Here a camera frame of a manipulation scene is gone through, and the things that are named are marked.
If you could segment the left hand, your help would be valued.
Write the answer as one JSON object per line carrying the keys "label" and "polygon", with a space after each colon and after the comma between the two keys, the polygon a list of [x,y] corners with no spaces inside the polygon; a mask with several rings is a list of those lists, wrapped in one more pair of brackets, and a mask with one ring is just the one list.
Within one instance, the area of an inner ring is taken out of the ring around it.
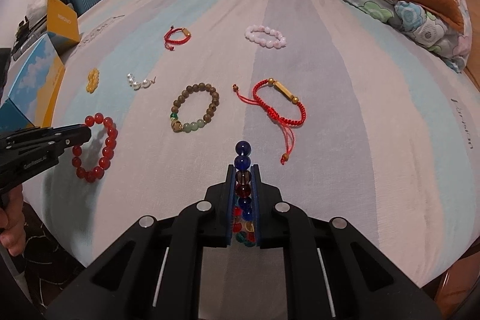
{"label": "left hand", "polygon": [[23,214],[23,186],[13,188],[8,193],[9,201],[7,208],[1,210],[1,245],[16,257],[21,255],[25,248],[26,233],[24,230]]}

